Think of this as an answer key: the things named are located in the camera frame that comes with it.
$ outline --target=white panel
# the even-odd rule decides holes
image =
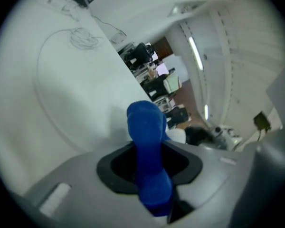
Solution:
[[[256,131],[253,118],[273,105],[266,89],[285,66],[285,24],[268,0],[235,0],[218,9],[230,42],[232,92],[225,125],[244,138]]]
[[[204,100],[202,95],[201,83],[198,67],[194,60],[192,50],[179,24],[174,25],[166,34],[166,39],[171,46],[174,54],[180,56],[187,67],[189,78],[194,90],[194,96],[198,112],[204,111]]]
[[[200,84],[200,88],[201,88],[201,96],[202,96],[202,104],[203,104],[203,110],[200,112],[201,115],[204,115],[204,105],[207,104],[208,101],[208,96],[209,96],[209,92],[208,92],[208,88],[207,88],[207,82],[206,82],[206,76],[205,76],[205,71],[201,70],[197,64],[197,59],[195,57],[194,51],[189,43],[189,38],[193,37],[194,35],[192,34],[192,31],[190,29],[190,27],[188,26],[188,23],[185,21],[180,23],[180,27],[181,30],[183,31],[183,34],[185,36],[186,41],[188,42],[186,46],[186,48],[189,49],[189,55],[190,55],[190,59],[191,61],[195,62],[195,67],[196,67],[196,74],[198,76],[199,79],[199,84]]]
[[[193,36],[204,65],[205,84],[207,87],[206,103],[213,124],[219,124],[224,107],[225,58],[219,36],[210,14],[187,19],[186,25]]]

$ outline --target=black office chair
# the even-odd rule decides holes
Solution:
[[[150,45],[145,45],[140,43],[133,51],[129,52],[129,54],[125,55],[124,62],[129,68],[138,68],[140,65],[144,63],[152,62],[152,55],[154,54],[154,50]],[[136,58],[136,61],[131,64],[130,61]]]

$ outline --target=office desk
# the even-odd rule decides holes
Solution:
[[[76,12],[80,25],[21,0],[1,31],[0,174],[20,195],[65,160],[129,140],[126,109],[149,100],[88,10]],[[37,58],[49,35],[78,26],[102,37],[96,51],[75,48],[61,31],[40,54],[40,87],[53,124],[34,89]]]
[[[157,76],[157,71],[151,69],[149,63],[146,63],[142,68],[137,69],[133,75],[140,84],[146,76],[149,77],[150,81],[154,79]]]

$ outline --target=wall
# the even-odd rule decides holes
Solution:
[[[76,13],[96,51],[58,32],[79,24],[47,0],[21,0],[0,31],[0,175],[20,195],[65,160],[130,140],[126,109],[149,99],[89,12]]]
[[[192,54],[192,50],[188,44],[188,40],[179,24],[174,25],[165,36],[174,54],[176,56],[180,56],[187,67],[190,82],[194,90],[196,108],[199,113],[202,113],[204,109],[202,86],[200,83],[197,64]]]
[[[189,74],[180,56],[174,54],[163,59],[168,70],[175,68],[177,75],[179,76],[180,81],[183,83],[189,80]]]
[[[274,130],[278,130],[281,128],[282,126],[282,122],[280,120],[279,114],[276,111],[275,108],[272,109],[272,111],[270,112],[270,114],[267,116],[268,121],[271,124],[271,131]],[[259,131],[256,131],[249,139],[247,139],[245,142],[242,142],[241,145],[239,147],[236,148],[237,152],[241,152],[243,151],[244,147],[246,146],[246,144],[250,143],[250,142],[255,142],[258,140],[259,138]],[[260,136],[260,140],[265,136],[265,131],[263,130]]]
[[[204,71],[197,69],[190,36]],[[188,68],[201,115],[208,104],[209,123],[230,125],[248,140],[256,131],[253,117],[272,112],[266,89],[285,66],[285,22],[274,6],[268,0],[234,0],[181,21],[166,38]]]
[[[208,9],[209,5],[213,5],[212,2],[230,0],[204,0],[209,3],[191,14],[167,17],[175,3],[185,1],[196,0],[94,0],[90,3],[90,10],[102,21],[110,23],[126,33],[127,40],[114,46],[119,49],[131,41],[137,43],[155,42],[175,21]],[[96,22],[108,38],[117,32],[109,25],[100,21]]]

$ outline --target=white machine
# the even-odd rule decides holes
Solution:
[[[242,153],[162,142],[162,166],[173,184],[172,206],[164,222],[138,198],[133,142],[70,158],[23,197],[11,195],[31,220],[45,228],[250,227],[262,215],[270,217],[284,208],[272,202],[285,187],[285,69],[268,95],[282,116],[283,128],[249,143]],[[232,128],[221,129],[229,150],[241,141]]]
[[[230,126],[219,125],[211,131],[219,149],[234,151],[243,138]]]

